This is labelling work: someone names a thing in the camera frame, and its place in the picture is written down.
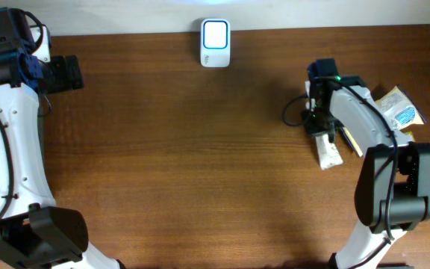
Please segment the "white Pantene tube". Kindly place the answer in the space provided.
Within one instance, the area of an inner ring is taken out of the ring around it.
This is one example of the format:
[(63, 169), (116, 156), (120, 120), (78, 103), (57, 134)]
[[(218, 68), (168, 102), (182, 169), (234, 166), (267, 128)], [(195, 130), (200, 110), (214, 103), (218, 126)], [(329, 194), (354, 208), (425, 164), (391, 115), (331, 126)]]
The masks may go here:
[(343, 159), (334, 143), (330, 143), (328, 135), (315, 137), (317, 154), (320, 168), (327, 170), (329, 168), (343, 164)]

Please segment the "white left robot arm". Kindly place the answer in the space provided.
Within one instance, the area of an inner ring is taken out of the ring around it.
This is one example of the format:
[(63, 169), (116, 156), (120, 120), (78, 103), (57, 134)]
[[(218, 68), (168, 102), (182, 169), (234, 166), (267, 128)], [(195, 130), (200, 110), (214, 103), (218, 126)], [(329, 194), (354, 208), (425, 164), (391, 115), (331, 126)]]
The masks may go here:
[(79, 211), (58, 207), (46, 179), (48, 95), (83, 87), (74, 55), (51, 56), (32, 13), (0, 8), (0, 261), (12, 268), (120, 268), (89, 240)]

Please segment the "white snack bag gold trim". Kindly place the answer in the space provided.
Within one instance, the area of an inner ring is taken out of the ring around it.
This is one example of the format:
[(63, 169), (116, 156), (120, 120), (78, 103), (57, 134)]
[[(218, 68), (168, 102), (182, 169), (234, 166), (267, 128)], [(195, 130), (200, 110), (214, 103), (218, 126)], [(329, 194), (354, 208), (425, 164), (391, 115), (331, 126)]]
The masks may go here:
[(399, 85), (377, 101), (366, 87), (354, 86), (352, 89), (372, 107), (368, 108), (352, 92), (342, 88), (334, 92), (329, 111), (343, 124), (343, 130), (347, 132), (350, 143), (360, 157), (370, 147), (379, 144), (393, 145), (384, 121), (394, 131), (399, 146), (405, 146), (414, 140), (412, 136), (403, 134), (403, 129), (413, 124), (426, 123), (424, 115)]

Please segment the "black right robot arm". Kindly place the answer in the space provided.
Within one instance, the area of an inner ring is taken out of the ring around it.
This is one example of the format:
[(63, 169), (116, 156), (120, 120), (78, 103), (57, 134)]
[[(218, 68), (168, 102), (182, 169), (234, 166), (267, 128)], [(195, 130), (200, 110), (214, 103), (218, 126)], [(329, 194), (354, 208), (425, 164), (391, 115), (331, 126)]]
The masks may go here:
[(394, 243), (430, 219), (430, 143), (396, 129), (364, 81), (340, 75), (334, 59), (307, 71), (306, 132), (332, 143), (346, 128), (364, 157), (354, 194), (358, 221), (328, 267), (377, 268)]

